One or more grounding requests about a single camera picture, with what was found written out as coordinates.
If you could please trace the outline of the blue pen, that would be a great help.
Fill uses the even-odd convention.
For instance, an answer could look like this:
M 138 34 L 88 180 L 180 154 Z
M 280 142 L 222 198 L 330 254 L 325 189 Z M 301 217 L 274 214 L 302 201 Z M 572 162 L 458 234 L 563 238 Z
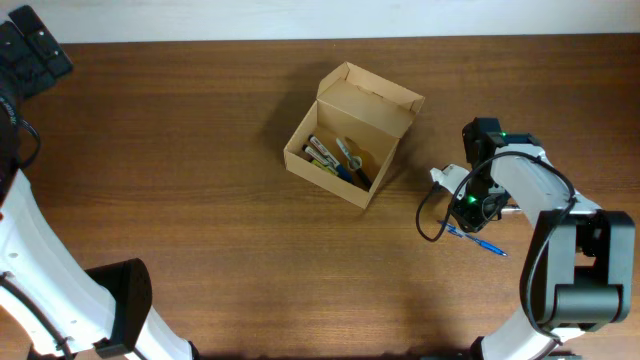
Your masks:
M 465 233 L 462 230 L 460 230 L 459 228 L 457 228 L 456 226 L 449 224 L 449 223 L 444 223 L 443 221 L 440 221 L 441 225 L 445 226 L 445 231 L 448 232 L 451 235 L 454 235 L 458 238 L 464 238 L 464 239 L 468 239 L 472 242 L 474 242 L 476 245 L 480 246 L 481 248 L 490 251 L 493 254 L 496 254 L 498 256 L 502 256 L 502 257 L 507 257 L 508 254 L 506 252 L 504 252 L 502 249 L 500 249 L 499 247 L 491 244 L 490 242 L 487 242 L 485 240 L 481 240 L 475 236 L 472 236 L 471 234 Z

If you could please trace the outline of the black pen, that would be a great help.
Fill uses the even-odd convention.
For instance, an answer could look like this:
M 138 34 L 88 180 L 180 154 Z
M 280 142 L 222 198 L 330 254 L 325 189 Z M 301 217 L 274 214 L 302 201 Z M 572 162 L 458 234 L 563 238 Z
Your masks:
M 522 209 L 518 206 L 505 206 L 501 209 L 502 215 L 519 214 Z

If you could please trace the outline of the grey black permanent marker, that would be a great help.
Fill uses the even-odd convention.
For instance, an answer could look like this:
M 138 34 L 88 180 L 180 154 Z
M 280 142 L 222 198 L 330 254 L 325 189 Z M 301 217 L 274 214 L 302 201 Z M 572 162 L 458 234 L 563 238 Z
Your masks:
M 362 159 L 358 156 L 353 155 L 340 138 L 336 139 L 336 143 L 347 158 L 349 169 L 356 173 L 366 189 L 369 190 L 372 186 L 372 182 L 363 170 Z

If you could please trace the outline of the white marker blue cap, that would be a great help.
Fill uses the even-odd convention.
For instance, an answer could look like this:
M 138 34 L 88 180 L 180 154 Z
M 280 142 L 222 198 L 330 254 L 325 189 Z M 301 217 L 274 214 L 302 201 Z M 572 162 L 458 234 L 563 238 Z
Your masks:
M 322 144 L 322 142 L 316 136 L 310 135 L 309 141 L 331 163 L 331 166 L 338 172 L 338 176 L 341 179 L 353 184 L 353 178 L 351 174 L 341 165 L 337 158 Z

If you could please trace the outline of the brown cardboard box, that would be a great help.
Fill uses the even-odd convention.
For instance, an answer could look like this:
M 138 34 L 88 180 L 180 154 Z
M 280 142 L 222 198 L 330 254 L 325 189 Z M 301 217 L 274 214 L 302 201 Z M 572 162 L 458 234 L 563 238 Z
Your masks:
M 400 140 L 416 119 L 425 97 L 368 70 L 344 62 L 319 83 L 316 98 L 285 145 L 288 171 L 360 207 L 366 208 L 386 174 Z M 309 162 L 304 145 L 316 136 L 351 174 L 353 184 Z M 336 139 L 349 148 L 370 152 L 380 170 L 369 190 L 355 172 Z

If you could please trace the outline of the yellow highlighter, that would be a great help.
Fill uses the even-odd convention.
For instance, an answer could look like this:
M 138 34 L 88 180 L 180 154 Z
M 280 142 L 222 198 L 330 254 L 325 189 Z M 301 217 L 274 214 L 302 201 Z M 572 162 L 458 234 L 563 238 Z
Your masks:
M 309 160 L 309 162 L 310 162 L 311 164 L 313 164 L 314 166 L 316 166 L 316 167 L 320 168 L 321 170 L 323 170 L 323 171 L 325 171 L 325 172 L 327 172 L 327 173 L 329 173 L 329 174 L 332 174 L 332 175 L 334 175 L 334 176 L 339 176 L 339 173 L 338 173 L 335 169 L 331 168 L 331 167 L 330 167 L 330 166 L 328 166 L 328 165 L 324 165 L 324 164 L 322 164 L 321 162 L 319 162 L 319 161 L 318 161 L 318 160 L 316 160 L 316 159 L 310 159 L 310 160 Z

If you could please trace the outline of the white marker black cap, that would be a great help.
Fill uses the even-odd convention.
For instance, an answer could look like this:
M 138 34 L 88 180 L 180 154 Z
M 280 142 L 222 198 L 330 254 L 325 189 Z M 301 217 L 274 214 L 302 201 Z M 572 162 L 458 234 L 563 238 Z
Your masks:
M 313 159 L 318 161 L 323 166 L 330 166 L 331 165 L 331 163 L 321 153 L 319 153 L 315 148 L 313 148 L 313 147 L 311 147 L 309 145 L 304 145 L 303 146 L 303 151 L 305 153 L 309 154 Z

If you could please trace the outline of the yellow tape roll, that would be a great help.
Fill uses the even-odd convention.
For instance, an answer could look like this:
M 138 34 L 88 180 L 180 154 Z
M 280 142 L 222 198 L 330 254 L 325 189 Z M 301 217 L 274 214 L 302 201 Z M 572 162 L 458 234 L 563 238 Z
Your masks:
M 355 150 L 352 152 L 352 157 L 358 157 L 361 162 L 361 170 L 367 176 L 371 183 L 376 179 L 380 170 L 380 165 L 376 158 L 368 151 Z

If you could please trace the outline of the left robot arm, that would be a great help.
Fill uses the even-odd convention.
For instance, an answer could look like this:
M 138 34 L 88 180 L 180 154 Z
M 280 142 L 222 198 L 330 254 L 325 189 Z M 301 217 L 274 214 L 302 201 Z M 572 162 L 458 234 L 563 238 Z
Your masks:
M 73 64 L 34 9 L 22 5 L 1 24 L 1 305 L 31 340 L 31 359 L 195 360 L 152 305 L 144 262 L 133 258 L 83 269 L 45 220 L 24 171 L 20 133 L 38 131 L 20 105 L 53 87 Z

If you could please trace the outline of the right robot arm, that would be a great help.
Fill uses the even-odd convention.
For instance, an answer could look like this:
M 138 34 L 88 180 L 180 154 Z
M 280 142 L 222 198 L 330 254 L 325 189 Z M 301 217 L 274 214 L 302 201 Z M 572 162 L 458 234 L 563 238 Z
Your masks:
M 476 118 L 462 137 L 472 170 L 456 181 L 449 215 L 462 231 L 477 233 L 514 201 L 533 226 L 520 306 L 474 341 L 470 358 L 542 359 L 570 339 L 623 321 L 631 310 L 632 218 L 582 196 L 531 134 Z

